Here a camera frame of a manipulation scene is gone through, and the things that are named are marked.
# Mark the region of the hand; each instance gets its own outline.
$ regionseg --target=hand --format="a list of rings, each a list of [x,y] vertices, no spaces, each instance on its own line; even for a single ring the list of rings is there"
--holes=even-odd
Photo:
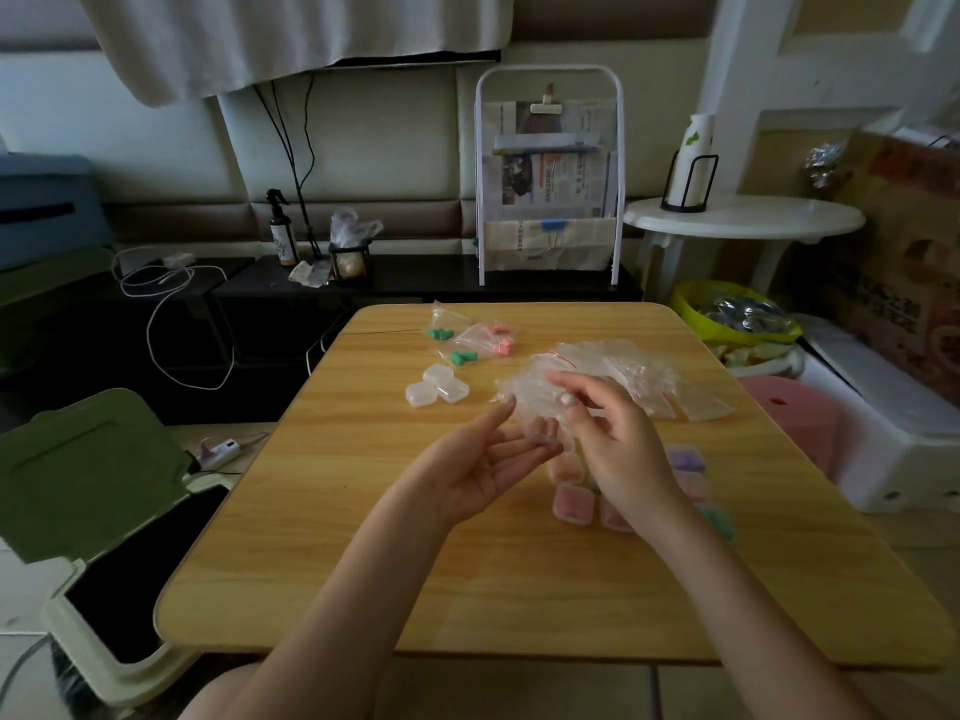
[[[563,451],[558,444],[538,444],[525,438],[520,425],[501,426],[516,406],[516,399],[511,398],[440,437],[401,476],[402,482],[426,490],[438,501],[448,528],[483,513],[499,496]]]
[[[646,412],[618,384],[570,371],[548,371],[597,485],[642,537],[655,521],[683,515],[690,500],[673,477],[664,445]],[[593,417],[588,407],[602,409]]]

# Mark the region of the blue clip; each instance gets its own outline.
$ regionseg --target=blue clip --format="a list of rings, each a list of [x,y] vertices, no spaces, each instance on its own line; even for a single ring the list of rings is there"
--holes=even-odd
[[[540,221],[540,228],[544,232],[562,232],[566,227],[566,219],[542,219]]]

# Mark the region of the stack of paper cups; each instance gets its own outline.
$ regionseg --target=stack of paper cups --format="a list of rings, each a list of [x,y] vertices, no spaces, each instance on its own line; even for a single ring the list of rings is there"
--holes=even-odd
[[[683,134],[679,143],[677,161],[673,167],[673,176],[666,193],[666,204],[674,206],[695,207],[702,205],[707,198],[707,184],[714,169],[713,159],[700,159],[694,164],[697,156],[708,155],[711,152],[711,143],[714,142],[714,116],[705,113],[695,113],[690,117],[690,125]]]

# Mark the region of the person's right hand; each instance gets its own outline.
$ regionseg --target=person's right hand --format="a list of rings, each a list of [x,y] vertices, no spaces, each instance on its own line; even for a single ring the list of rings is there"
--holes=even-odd
[[[547,378],[566,389],[559,403],[590,472],[634,531],[646,538],[658,521],[690,509],[657,429],[622,386],[570,371],[548,371]],[[588,407],[602,409],[606,419]]]

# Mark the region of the tiled floor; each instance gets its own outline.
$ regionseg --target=tiled floor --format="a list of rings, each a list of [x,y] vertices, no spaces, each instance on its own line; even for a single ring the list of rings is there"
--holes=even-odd
[[[180,443],[196,453],[204,437],[244,438],[272,424],[192,425],[171,428]],[[243,472],[263,441],[224,467]],[[874,516],[884,540],[924,580],[960,623],[960,515],[906,513]],[[38,612],[43,599],[69,575],[65,560],[24,566],[0,544],[0,682],[42,632]],[[719,668],[660,669],[665,715],[669,720],[740,720],[748,717],[729,678]],[[916,698],[939,702],[960,718],[960,653],[940,673],[868,677],[872,697],[883,701],[892,718],[934,717],[918,711]],[[404,718],[631,718],[647,717],[642,667],[517,660],[398,658],[390,665],[376,706],[377,720]],[[70,715],[60,701],[44,646],[20,673],[4,703],[3,720]]]

